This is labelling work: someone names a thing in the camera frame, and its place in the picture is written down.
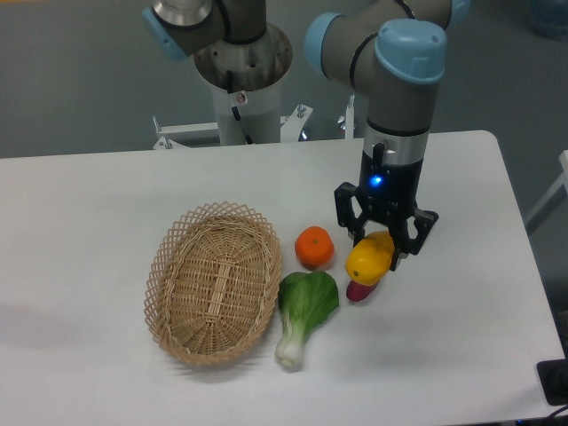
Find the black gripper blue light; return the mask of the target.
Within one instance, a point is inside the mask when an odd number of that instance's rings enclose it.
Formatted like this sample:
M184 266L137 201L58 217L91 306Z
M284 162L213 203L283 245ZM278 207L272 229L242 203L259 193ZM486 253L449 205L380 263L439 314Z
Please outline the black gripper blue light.
M393 272L404 257L420 253L439 219L437 212L417 207L415 198L422 164L423 160L406 165L375 166L372 158L363 153L359 187L343 182L334 190L337 223L347 229L353 247L365 237L369 221L386 226L387 208L394 209L390 223L394 244L390 270ZM408 231L409 218L415 229L414 237Z

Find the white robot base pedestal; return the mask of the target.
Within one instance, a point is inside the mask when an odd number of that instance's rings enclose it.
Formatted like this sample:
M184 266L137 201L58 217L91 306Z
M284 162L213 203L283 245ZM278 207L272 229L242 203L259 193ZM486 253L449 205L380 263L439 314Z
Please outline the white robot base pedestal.
M268 24L252 43L219 40L198 50L193 61L209 86L214 122L161 126L153 118L158 138L154 149L182 148L217 138L221 146L306 141L305 126L313 109L298 104L289 115L280 113L280 94L293 60L287 36Z

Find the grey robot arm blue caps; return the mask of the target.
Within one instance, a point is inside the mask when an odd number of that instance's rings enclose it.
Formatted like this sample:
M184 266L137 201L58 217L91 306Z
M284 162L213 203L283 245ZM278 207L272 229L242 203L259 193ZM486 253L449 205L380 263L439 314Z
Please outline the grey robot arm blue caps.
M466 1L377 1L353 16L324 13L305 33L310 66L368 100L359 182L335 190L338 224L354 241L368 222L384 225L394 260L419 253L438 220L415 196L446 71L446 32L468 11ZM280 140L280 84L293 52L265 2L155 1L142 16L165 54L192 58L218 95L223 144Z

